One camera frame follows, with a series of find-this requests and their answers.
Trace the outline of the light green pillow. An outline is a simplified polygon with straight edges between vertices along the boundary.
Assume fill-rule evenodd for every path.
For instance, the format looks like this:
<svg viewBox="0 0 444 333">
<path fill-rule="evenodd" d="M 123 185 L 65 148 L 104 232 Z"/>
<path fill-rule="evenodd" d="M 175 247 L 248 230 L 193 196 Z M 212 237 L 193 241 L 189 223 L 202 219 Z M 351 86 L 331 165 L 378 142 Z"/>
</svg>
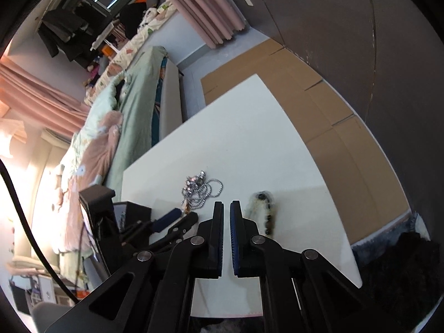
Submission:
<svg viewBox="0 0 444 333">
<path fill-rule="evenodd" d="M 115 76 L 106 88 L 95 98 L 83 128 L 76 136 L 77 143 L 94 139 L 99 133 L 100 123 L 107 113 L 117 106 L 117 85 L 124 79 L 124 73 Z"/>
</svg>

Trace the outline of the floral window seat cushion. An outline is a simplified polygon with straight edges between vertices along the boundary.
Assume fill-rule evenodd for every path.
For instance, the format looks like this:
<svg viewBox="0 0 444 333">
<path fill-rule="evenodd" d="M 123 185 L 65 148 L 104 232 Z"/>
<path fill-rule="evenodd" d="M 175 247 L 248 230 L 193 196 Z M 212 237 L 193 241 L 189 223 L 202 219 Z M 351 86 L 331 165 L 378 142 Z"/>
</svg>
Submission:
<svg viewBox="0 0 444 333">
<path fill-rule="evenodd" d="M 163 2 L 158 8 L 150 7 L 148 9 L 138 27 L 136 35 L 129 40 L 109 62 L 104 72 L 99 75 L 95 84 L 93 84 L 92 87 L 86 88 L 84 103 L 87 106 L 91 107 L 93 105 L 98 94 L 109 85 L 115 76 L 127 70 L 145 41 L 148 40 L 155 31 L 161 29 L 176 11 L 177 8 L 169 0 Z"/>
</svg>

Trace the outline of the flattened brown cardboard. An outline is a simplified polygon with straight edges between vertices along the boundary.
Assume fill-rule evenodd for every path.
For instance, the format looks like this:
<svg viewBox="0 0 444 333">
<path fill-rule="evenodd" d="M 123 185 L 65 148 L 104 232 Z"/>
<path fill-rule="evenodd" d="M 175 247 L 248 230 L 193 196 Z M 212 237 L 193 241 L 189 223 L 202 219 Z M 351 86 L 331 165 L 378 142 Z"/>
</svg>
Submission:
<svg viewBox="0 0 444 333">
<path fill-rule="evenodd" d="M 210 104 L 258 75 L 299 132 L 356 243 L 409 211 L 399 179 L 358 115 L 315 70 L 268 39 L 201 79 Z"/>
</svg>

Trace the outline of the hanging dark clothes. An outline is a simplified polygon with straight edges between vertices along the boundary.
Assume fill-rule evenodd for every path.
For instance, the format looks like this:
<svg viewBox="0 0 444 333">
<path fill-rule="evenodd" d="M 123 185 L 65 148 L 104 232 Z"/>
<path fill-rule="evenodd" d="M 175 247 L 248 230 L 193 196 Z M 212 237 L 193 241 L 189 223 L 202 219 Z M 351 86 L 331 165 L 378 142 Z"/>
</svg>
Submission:
<svg viewBox="0 0 444 333">
<path fill-rule="evenodd" d="M 51 58 L 63 52 L 69 62 L 86 69 L 98 56 L 91 47 L 106 22 L 107 18 L 89 4 L 80 4 L 74 11 L 56 8 L 42 17 L 38 35 Z"/>
</svg>

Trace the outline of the white low table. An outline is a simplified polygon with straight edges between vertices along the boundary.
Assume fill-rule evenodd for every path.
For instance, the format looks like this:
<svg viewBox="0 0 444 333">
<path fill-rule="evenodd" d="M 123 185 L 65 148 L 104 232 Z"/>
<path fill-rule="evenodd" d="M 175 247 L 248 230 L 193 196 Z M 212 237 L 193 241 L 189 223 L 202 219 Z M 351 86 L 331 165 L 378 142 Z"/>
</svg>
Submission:
<svg viewBox="0 0 444 333">
<path fill-rule="evenodd" d="M 274 239 L 316 249 L 349 280 L 362 280 L 331 194 L 294 125 L 258 76 L 251 76 L 183 123 L 123 174 L 121 198 L 157 218 L 182 201 L 188 177 L 218 181 L 225 206 L 246 207 L 260 191 L 277 208 Z"/>
</svg>

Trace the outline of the pink curtain near wardrobe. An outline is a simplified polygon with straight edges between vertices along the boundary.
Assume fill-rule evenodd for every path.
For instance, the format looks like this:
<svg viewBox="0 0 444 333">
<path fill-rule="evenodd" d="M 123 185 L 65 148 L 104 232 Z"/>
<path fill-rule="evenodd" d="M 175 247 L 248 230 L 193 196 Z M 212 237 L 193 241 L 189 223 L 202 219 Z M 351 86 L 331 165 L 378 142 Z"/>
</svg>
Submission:
<svg viewBox="0 0 444 333">
<path fill-rule="evenodd" d="M 246 22 L 229 0 L 169 0 L 211 49 L 230 40 Z"/>
</svg>

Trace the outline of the dark brown wardrobe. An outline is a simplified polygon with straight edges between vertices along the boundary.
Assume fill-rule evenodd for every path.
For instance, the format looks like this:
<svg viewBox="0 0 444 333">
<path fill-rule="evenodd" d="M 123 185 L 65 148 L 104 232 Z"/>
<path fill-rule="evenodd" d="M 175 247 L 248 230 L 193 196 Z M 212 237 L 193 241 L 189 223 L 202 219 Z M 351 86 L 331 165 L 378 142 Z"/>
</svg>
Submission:
<svg viewBox="0 0 444 333">
<path fill-rule="evenodd" d="M 443 218 L 443 32 L 413 0 L 233 0 L 321 74 L 393 165 L 411 206 Z M 432 0 L 438 14 L 443 0 Z"/>
</svg>

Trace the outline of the green sheeted bed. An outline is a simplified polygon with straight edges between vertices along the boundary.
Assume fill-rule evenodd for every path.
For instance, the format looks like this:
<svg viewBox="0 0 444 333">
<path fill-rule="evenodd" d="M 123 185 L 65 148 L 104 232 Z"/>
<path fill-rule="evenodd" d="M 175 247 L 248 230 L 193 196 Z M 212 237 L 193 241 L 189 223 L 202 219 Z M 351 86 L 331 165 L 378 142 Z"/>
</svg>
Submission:
<svg viewBox="0 0 444 333">
<path fill-rule="evenodd" d="M 160 112 L 163 74 L 168 70 L 167 60 L 168 54 L 164 47 L 147 46 L 140 49 L 129 68 L 122 71 L 124 79 L 117 85 L 117 106 L 113 109 L 123 115 L 120 140 L 109 172 L 102 182 L 116 195 L 121 194 L 124 171 L 160 139 L 159 121 L 155 115 Z M 73 135 L 67 152 L 77 146 L 77 134 Z M 90 252 L 89 248 L 85 251 L 55 253 L 59 257 L 61 275 L 73 282 L 77 274 L 78 257 L 87 256 Z"/>
</svg>

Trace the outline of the pink curtain by window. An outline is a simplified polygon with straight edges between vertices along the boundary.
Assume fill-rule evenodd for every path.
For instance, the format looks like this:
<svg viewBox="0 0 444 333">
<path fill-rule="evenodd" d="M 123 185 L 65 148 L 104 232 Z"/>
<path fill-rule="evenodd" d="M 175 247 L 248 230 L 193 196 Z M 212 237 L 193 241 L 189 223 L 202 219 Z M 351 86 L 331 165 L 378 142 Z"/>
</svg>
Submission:
<svg viewBox="0 0 444 333">
<path fill-rule="evenodd" d="M 90 108 L 1 57 L 1 102 L 43 127 L 71 137 L 87 119 Z"/>
</svg>

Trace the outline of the pink floral fleece blanket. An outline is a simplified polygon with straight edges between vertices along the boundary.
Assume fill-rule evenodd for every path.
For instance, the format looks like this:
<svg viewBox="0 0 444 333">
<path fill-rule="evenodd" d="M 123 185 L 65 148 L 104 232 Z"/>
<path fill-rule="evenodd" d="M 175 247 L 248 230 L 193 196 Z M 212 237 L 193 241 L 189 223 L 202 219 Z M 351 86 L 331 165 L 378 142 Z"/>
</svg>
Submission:
<svg viewBox="0 0 444 333">
<path fill-rule="evenodd" d="M 102 184 L 109 172 L 120 140 L 121 112 L 111 110 L 93 126 L 93 138 L 82 132 L 60 165 L 63 167 L 56 232 L 51 242 L 55 253 L 85 251 L 90 248 L 90 227 L 80 203 L 80 192 Z"/>
</svg>

